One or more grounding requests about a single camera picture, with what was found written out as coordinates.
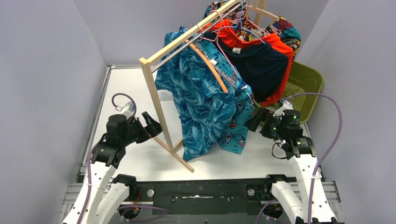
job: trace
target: blue hanger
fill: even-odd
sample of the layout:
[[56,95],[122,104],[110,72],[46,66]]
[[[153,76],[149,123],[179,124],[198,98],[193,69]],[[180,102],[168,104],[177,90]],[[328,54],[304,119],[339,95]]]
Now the blue hanger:
[[217,30],[212,31],[212,33],[213,33],[213,32],[217,32],[217,31],[220,31],[220,30],[222,30],[223,28],[226,28],[226,27],[237,28],[237,27],[238,27],[238,24],[240,24],[240,28],[241,28],[241,29],[243,29],[243,30],[245,30],[245,31],[247,31],[247,32],[249,32],[249,33],[252,33],[252,34],[255,35],[261,42],[265,43],[257,34],[255,34],[254,32],[252,32],[252,31],[250,31],[250,30],[248,30],[248,29],[245,29],[245,28],[243,27],[243,24],[242,24],[242,14],[243,14],[243,8],[244,8],[244,6],[243,6],[243,1],[242,1],[242,0],[240,0],[240,5],[241,5],[241,13],[239,14],[239,20],[238,20],[238,22],[235,24],[235,26],[225,26],[225,27],[222,27],[222,28],[220,28],[220,29],[217,29]]

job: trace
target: metal rod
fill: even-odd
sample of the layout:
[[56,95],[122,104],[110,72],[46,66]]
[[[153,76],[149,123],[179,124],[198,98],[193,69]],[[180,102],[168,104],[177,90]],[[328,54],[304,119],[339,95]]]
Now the metal rod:
[[214,27],[218,22],[220,22],[222,19],[224,19],[225,17],[227,17],[229,14],[231,14],[233,11],[237,10],[239,7],[241,6],[241,3],[238,3],[236,6],[234,6],[233,8],[231,8],[226,14],[224,14],[222,16],[222,18],[219,18],[218,20],[216,20],[214,23],[212,23],[208,28],[206,28],[204,31],[202,31],[200,34],[198,34],[197,36],[195,36],[194,38],[192,38],[190,41],[188,41],[185,45],[183,45],[181,48],[177,49],[175,52],[173,52],[171,55],[169,55],[169,57],[165,58],[163,61],[161,61],[158,65],[156,65],[155,67],[153,67],[153,69],[151,70],[151,72],[155,72],[157,71],[161,66],[163,66],[165,63],[167,63],[170,59],[172,59],[175,55],[177,55],[178,53],[180,53],[182,50],[184,50],[185,48],[187,48],[190,44],[192,44],[194,41],[196,41],[198,38],[200,38],[204,33],[206,33],[207,31],[209,31],[212,27]]

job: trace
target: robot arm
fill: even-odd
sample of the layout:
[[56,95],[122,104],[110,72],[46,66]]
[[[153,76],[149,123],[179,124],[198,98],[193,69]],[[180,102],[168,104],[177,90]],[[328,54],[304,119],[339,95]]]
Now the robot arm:
[[265,124],[260,131],[262,136],[281,141],[287,160],[296,174],[302,201],[291,190],[289,181],[284,175],[269,175],[271,181],[267,186],[267,195],[275,197],[282,205],[293,224],[305,224],[308,220],[308,201],[311,180],[314,178],[312,219],[318,224],[340,224],[325,196],[319,172],[312,176],[318,160],[312,139],[303,136],[300,127],[300,112],[293,110],[291,104],[284,101],[280,108],[272,113],[264,108],[248,123],[250,131],[255,132],[261,121]]
[[[125,147],[133,142],[145,142],[162,132],[160,124],[147,112],[142,113],[147,124],[143,127],[130,105],[131,103],[126,104],[120,114],[109,117],[107,132],[92,149],[89,161],[91,184],[85,178],[76,202],[62,224],[107,224],[125,199],[130,197],[133,200],[132,197],[137,195],[136,178],[118,175],[102,199],[107,184],[126,153]],[[82,221],[78,222],[81,212]]]

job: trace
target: waistband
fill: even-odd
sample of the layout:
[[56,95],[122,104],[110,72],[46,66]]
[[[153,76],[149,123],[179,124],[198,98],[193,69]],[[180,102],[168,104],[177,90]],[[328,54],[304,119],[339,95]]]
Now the waistband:
[[[232,25],[233,24],[230,22],[229,19],[223,20],[223,27],[232,26]],[[222,26],[221,22],[219,22],[213,28],[211,28],[211,30],[213,31],[219,29],[221,26]],[[235,47],[247,48],[262,43],[260,39],[256,39],[249,42],[241,40],[239,37],[237,37],[237,35],[235,35],[235,32],[231,27],[222,28],[220,30],[219,37],[229,48],[235,48]],[[277,34],[270,34],[268,36],[263,36],[261,39],[267,42],[268,44],[270,44],[271,46],[276,46],[278,44],[283,43],[281,41],[281,38]]]

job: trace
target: olive green basket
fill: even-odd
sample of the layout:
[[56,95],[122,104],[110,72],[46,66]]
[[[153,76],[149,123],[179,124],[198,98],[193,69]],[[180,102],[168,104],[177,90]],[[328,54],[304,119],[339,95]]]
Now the olive green basket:
[[[283,98],[302,92],[317,92],[320,93],[323,86],[322,75],[313,68],[305,66],[298,62],[293,62],[290,69],[289,79],[283,93]],[[301,112],[300,123],[303,124],[310,118],[313,108],[316,104],[318,96],[299,96],[290,99],[293,109]],[[261,106],[255,102],[255,112]],[[278,109],[278,105],[274,104],[266,107],[267,109],[274,111]]]

